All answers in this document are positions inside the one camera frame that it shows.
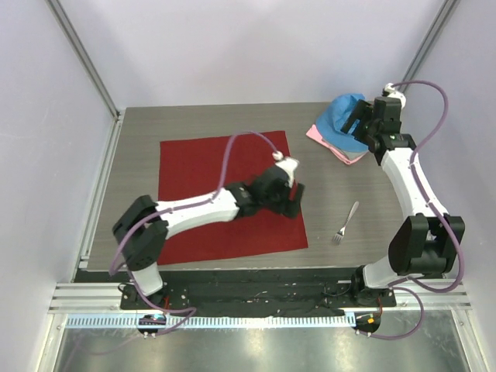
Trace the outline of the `silver metal fork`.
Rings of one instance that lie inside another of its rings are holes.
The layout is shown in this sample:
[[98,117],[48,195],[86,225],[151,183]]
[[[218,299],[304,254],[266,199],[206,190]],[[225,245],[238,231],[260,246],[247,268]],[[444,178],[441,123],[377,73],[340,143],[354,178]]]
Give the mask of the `silver metal fork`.
[[343,223],[343,226],[335,233],[335,235],[333,236],[332,238],[332,241],[336,244],[336,245],[339,245],[344,236],[345,236],[345,233],[346,233],[346,227],[348,226],[348,224],[350,223],[350,220],[352,219],[352,217],[354,216],[354,214],[356,213],[357,209],[359,208],[360,206],[360,202],[359,201],[355,201],[351,207],[351,209],[349,210],[348,212],[348,215]]

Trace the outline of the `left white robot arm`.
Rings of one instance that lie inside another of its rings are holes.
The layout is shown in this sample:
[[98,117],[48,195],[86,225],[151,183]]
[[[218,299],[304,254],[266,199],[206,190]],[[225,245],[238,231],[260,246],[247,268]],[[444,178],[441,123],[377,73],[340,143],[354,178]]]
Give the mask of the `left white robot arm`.
[[162,307],[165,290],[158,258],[172,236],[251,217],[262,209],[296,218],[305,190],[295,181],[297,168],[296,159],[285,157],[251,182],[233,182],[208,194],[162,202],[148,195],[137,198],[115,223],[112,234],[139,301],[149,309]]

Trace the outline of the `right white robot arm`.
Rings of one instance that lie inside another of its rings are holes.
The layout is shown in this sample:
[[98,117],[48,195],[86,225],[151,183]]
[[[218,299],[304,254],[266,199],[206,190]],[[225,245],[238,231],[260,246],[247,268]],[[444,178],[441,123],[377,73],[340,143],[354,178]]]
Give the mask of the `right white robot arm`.
[[356,269],[350,297],[360,306],[389,295],[393,284],[450,272],[465,232],[461,217],[448,213],[433,194],[412,137],[401,133],[401,100],[359,100],[342,131],[367,145],[391,181],[404,218],[387,255]]

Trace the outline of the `blue bucket hat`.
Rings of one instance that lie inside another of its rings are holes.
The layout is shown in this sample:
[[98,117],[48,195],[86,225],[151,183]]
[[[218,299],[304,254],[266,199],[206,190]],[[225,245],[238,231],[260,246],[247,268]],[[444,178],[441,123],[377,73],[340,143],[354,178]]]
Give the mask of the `blue bucket hat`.
[[366,145],[340,131],[359,99],[364,100],[365,96],[358,93],[340,95],[330,102],[315,121],[317,130],[324,140],[338,149],[354,152],[368,151]]

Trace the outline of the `pink folded cloth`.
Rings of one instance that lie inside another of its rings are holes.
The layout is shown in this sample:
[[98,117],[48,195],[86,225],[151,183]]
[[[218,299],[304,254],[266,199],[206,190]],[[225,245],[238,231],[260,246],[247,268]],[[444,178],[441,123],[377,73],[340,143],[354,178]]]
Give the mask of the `pink folded cloth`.
[[342,163],[346,165],[351,165],[356,163],[361,155],[359,154],[358,157],[352,159],[349,157],[350,153],[346,153],[337,147],[333,146],[332,144],[326,142],[320,132],[317,130],[316,124],[313,124],[310,129],[306,132],[305,134],[310,140],[315,141],[317,144],[325,147],[327,150],[329,150],[336,158],[338,158]]

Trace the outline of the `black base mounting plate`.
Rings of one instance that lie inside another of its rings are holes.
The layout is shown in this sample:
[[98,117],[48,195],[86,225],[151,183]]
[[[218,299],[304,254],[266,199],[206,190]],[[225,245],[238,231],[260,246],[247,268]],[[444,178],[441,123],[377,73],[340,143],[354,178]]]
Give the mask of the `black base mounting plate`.
[[160,307],[196,309],[198,317],[340,316],[347,308],[393,308],[390,290],[367,290],[355,268],[163,270]]

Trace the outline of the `right aluminium frame post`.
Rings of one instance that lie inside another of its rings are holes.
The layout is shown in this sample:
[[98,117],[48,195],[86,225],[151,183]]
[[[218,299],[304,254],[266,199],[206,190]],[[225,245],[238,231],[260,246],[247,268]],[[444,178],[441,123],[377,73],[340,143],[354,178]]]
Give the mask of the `right aluminium frame post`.
[[402,81],[415,80],[418,72],[420,71],[423,64],[426,62],[427,57],[436,45],[437,40],[441,36],[443,29],[449,22],[453,13],[456,11],[459,5],[457,0],[445,0],[442,2],[438,12],[436,13],[434,20],[432,21],[430,27],[428,28],[426,34],[424,35],[422,42],[420,43],[418,49],[409,64]]

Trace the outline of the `aluminium frame post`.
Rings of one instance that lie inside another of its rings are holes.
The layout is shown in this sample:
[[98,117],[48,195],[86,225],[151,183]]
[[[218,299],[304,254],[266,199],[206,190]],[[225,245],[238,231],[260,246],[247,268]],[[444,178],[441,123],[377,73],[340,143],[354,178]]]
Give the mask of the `aluminium frame post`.
[[66,10],[64,9],[61,1],[59,0],[46,0],[46,4],[50,9],[53,17],[56,19],[59,27],[65,35],[71,49],[74,51],[77,59],[81,63],[86,75],[90,78],[95,90],[97,91],[104,106],[109,111],[114,121],[118,121],[120,117],[120,110],[117,108],[114,100],[112,99],[109,90],[105,86],[96,66],[91,60],[81,38],[78,35],[72,21],[70,20]]
[[432,21],[430,27],[428,28],[426,34],[424,35],[422,42],[420,43],[418,49],[409,64],[402,81],[415,80],[418,72],[420,71],[423,64],[426,62],[427,57],[436,45],[437,40],[441,36],[443,29],[449,22],[453,13],[456,11],[459,5],[457,0],[445,0],[442,2],[438,12],[436,13],[434,20]]

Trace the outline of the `aluminium front rail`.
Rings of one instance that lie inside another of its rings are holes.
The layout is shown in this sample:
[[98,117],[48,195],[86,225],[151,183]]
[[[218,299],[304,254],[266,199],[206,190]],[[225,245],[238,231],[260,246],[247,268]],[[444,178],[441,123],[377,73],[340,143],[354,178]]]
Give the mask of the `aluminium front rail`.
[[122,293],[116,283],[57,284],[49,313],[119,312]]

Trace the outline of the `left aluminium frame post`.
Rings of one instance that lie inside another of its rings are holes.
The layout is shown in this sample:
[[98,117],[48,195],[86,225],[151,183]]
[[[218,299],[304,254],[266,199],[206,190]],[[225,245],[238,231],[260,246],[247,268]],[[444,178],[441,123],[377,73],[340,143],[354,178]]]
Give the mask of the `left aluminium frame post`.
[[97,91],[104,106],[109,111],[114,121],[118,121],[120,117],[120,110],[117,108],[114,100],[112,99],[109,90],[105,86],[96,66],[91,60],[81,38],[78,35],[72,21],[70,20],[66,10],[64,9],[61,1],[59,0],[46,0],[46,4],[50,9],[53,17],[56,19],[59,27],[65,35],[71,49],[74,51],[77,59],[81,63],[86,75],[90,78],[95,90]]

